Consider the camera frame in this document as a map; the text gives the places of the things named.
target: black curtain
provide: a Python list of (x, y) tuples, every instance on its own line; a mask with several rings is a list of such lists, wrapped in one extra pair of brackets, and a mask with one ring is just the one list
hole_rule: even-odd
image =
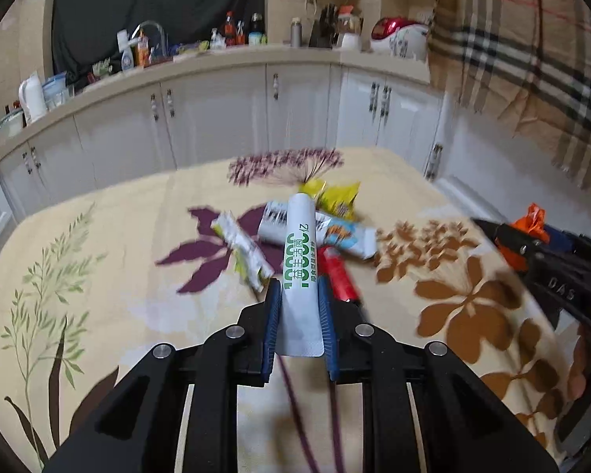
[(69, 83), (83, 84), (93, 63), (118, 57), (117, 32), (131, 34), (147, 19), (162, 25), (174, 45), (209, 39), (228, 10), (236, 20), (249, 22), (252, 13), (264, 9), (265, 0), (55, 0), (55, 72), (67, 71)]

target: metal screw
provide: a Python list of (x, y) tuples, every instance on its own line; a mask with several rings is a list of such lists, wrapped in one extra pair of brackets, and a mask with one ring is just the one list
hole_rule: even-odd
[(434, 341), (433, 343), (429, 344), (429, 352), (435, 356), (443, 356), (449, 352), (449, 349), (441, 341)]
[(355, 332), (360, 336), (367, 338), (374, 334), (374, 328), (369, 324), (359, 324), (355, 327)]
[(245, 329), (240, 325), (231, 325), (225, 329), (225, 335), (228, 338), (240, 338), (245, 334)]
[(153, 356), (157, 359), (164, 359), (171, 355), (173, 350), (166, 343), (162, 343), (153, 349)]

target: rice cooker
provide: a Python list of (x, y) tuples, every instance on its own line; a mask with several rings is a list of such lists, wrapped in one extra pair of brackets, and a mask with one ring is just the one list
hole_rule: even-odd
[(370, 47), (374, 53), (425, 61), (428, 31), (424, 23), (406, 17), (382, 17), (372, 29)]

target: plaid curtain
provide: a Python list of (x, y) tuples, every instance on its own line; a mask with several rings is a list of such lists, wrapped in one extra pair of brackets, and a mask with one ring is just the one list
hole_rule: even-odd
[(432, 85), (533, 139), (591, 190), (591, 11), (583, 0), (437, 0)]

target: white kettle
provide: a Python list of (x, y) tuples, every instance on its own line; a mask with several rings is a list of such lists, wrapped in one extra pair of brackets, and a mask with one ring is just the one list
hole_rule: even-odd
[(20, 85), (19, 98), (28, 124), (34, 123), (48, 113), (37, 71)]

